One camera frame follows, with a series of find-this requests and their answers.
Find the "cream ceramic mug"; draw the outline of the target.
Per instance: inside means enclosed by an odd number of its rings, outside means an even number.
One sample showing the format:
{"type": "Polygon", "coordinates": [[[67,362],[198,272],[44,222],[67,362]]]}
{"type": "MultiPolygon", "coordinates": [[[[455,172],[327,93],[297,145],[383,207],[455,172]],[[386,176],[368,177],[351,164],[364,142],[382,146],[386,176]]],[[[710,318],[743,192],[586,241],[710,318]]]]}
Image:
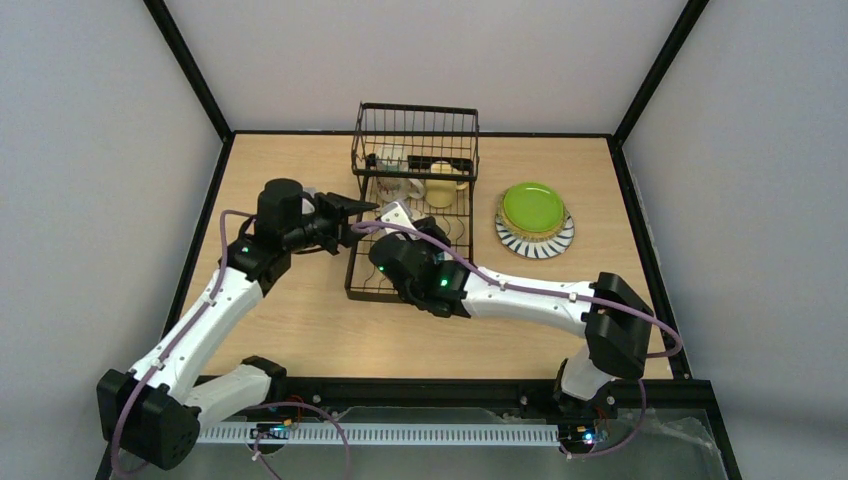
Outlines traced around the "cream ceramic mug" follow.
{"type": "Polygon", "coordinates": [[[407,198],[422,199],[425,196],[426,188],[421,180],[389,176],[389,173],[410,172],[409,157],[404,146],[385,144],[377,148],[374,154],[376,170],[380,172],[376,178],[377,193],[385,203],[407,198]]]}

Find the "black wire dish rack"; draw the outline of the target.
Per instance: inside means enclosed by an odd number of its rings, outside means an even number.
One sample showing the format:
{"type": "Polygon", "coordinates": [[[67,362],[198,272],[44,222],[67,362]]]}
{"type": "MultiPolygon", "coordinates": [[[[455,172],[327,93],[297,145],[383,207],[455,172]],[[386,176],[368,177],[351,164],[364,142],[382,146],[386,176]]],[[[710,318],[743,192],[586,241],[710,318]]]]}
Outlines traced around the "black wire dish rack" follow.
{"type": "Polygon", "coordinates": [[[404,201],[413,220],[430,217],[445,232],[453,248],[466,259],[474,254],[474,185],[479,173],[479,113],[473,108],[363,102],[356,116],[351,147],[351,167],[364,201],[386,204],[378,195],[375,150],[385,144],[406,148],[410,172],[393,177],[466,181],[454,204],[435,209],[422,199],[404,201]],[[433,163],[445,161],[462,174],[430,172],[433,163]]]}

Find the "yellow handled mug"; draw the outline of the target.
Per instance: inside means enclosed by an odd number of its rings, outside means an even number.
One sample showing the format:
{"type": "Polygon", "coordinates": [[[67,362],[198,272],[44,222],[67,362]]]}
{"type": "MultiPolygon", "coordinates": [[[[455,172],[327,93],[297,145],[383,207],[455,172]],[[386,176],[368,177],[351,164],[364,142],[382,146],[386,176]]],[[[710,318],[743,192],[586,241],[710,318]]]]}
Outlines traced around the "yellow handled mug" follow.
{"type": "MultiPolygon", "coordinates": [[[[433,163],[430,172],[438,175],[462,174],[462,171],[445,161],[433,163]]],[[[428,178],[424,185],[426,189],[425,202],[435,209],[445,209],[452,206],[457,199],[457,193],[469,187],[469,183],[466,181],[443,178],[428,178]]]]}

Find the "green plate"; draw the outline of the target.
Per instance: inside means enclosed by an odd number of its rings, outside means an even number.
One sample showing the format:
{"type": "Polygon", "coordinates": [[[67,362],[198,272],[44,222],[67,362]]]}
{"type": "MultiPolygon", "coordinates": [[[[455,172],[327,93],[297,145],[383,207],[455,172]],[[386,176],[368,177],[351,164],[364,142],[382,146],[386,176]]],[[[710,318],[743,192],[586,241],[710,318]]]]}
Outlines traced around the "green plate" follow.
{"type": "Polygon", "coordinates": [[[537,182],[509,187],[502,196],[501,213],[518,230],[531,234],[557,230],[567,218],[561,196],[551,187],[537,182]]]}

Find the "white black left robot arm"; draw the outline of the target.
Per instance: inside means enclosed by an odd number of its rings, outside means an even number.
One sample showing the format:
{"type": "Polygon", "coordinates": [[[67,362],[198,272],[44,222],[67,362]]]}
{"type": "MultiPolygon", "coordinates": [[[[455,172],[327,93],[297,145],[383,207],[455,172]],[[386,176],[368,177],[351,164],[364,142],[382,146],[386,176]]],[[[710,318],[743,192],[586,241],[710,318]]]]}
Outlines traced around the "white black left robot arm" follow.
{"type": "Polygon", "coordinates": [[[359,235],[351,218],[377,204],[336,193],[310,193],[285,178],[268,181],[234,239],[221,212],[221,257],[195,303],[159,343],[127,371],[108,370],[97,384],[104,438],[114,474],[130,476],[120,454],[162,470],[179,465],[201,432],[250,407],[287,396],[287,371],[251,356],[226,375],[199,384],[200,374],[233,328],[290,269],[295,254],[338,254],[359,235]]]}

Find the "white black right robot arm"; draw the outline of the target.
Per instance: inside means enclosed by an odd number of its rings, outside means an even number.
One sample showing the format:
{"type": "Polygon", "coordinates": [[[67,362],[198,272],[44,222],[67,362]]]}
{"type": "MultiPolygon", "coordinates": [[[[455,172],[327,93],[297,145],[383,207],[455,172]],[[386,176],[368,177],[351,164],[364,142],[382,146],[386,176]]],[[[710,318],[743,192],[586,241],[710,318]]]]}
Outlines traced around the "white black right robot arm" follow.
{"type": "Polygon", "coordinates": [[[643,377],[653,315],[620,277],[603,272],[594,282],[565,283],[515,277],[477,267],[413,227],[363,221],[354,229],[383,233],[369,259],[404,303],[436,317],[518,319],[582,339],[559,374],[561,394],[589,401],[613,380],[643,377]]]}

